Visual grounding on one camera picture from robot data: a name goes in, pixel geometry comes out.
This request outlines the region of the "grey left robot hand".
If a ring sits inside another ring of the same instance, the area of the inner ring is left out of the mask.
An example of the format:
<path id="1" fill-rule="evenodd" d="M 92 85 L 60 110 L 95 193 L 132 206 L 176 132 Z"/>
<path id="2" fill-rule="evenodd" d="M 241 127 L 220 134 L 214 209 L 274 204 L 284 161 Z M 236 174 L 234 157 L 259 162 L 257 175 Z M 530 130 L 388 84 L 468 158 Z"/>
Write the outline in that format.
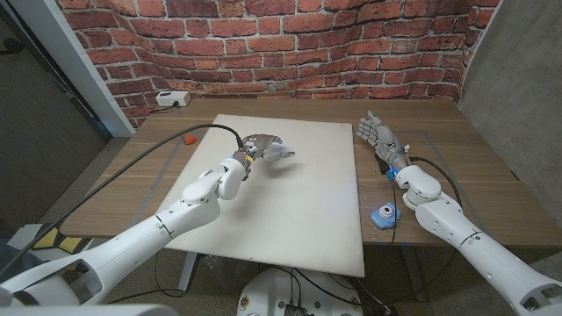
<path id="1" fill-rule="evenodd" d="M 274 144 L 281 145 L 283 141 L 275 135 L 251 134 L 241 140 L 242 147 L 237 149 L 232 158 L 241 163 L 246 175 L 251 172 L 251 165 L 255 160 L 263 159 L 267 162 L 275 162 L 281 159 L 293 157 L 293 151 L 273 151 Z"/>

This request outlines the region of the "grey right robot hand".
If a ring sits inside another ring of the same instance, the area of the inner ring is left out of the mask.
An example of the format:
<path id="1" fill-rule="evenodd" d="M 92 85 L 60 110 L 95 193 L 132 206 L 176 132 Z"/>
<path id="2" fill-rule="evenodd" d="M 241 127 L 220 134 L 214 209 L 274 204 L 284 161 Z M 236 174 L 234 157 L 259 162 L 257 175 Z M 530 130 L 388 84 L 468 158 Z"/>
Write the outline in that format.
<path id="1" fill-rule="evenodd" d="M 409 165 L 398 138 L 372 110 L 368 110 L 367 118 L 360 119 L 356 135 L 371 145 L 376 156 L 389 167 L 402 170 Z"/>

